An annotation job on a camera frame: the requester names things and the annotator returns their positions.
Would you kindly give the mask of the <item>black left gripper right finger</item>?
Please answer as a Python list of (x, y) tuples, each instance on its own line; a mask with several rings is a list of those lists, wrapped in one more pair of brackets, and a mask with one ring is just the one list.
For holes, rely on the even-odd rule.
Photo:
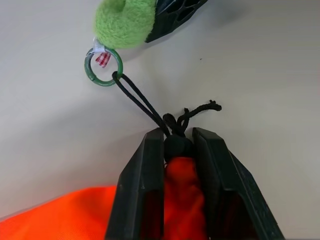
[(285, 240), (250, 171), (215, 132), (194, 128), (195, 164), (210, 240)]

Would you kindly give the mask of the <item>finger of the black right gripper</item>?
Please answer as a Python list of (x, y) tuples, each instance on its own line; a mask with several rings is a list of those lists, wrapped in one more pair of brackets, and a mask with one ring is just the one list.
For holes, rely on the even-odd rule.
[(155, 20), (151, 33), (145, 40), (151, 43), (186, 23), (208, 0), (157, 0)]

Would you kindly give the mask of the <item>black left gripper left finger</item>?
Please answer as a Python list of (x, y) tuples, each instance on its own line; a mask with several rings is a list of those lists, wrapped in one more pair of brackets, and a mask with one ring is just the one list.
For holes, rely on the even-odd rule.
[(145, 134), (121, 172), (104, 240), (161, 240), (164, 234), (164, 134)]

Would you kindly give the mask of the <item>green plush toy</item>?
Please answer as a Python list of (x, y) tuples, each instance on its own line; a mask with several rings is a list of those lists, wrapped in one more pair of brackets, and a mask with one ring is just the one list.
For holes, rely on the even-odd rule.
[(97, 40), (109, 49), (142, 44), (152, 32), (157, 0), (102, 0), (94, 19)]

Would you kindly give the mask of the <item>orange fabric pouch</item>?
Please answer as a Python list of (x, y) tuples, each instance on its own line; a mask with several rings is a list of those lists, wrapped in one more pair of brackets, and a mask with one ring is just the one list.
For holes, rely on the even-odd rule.
[[(103, 240), (116, 186), (91, 187), (0, 221), (0, 240)], [(205, 197), (191, 157), (164, 169), (163, 240), (208, 240)]]

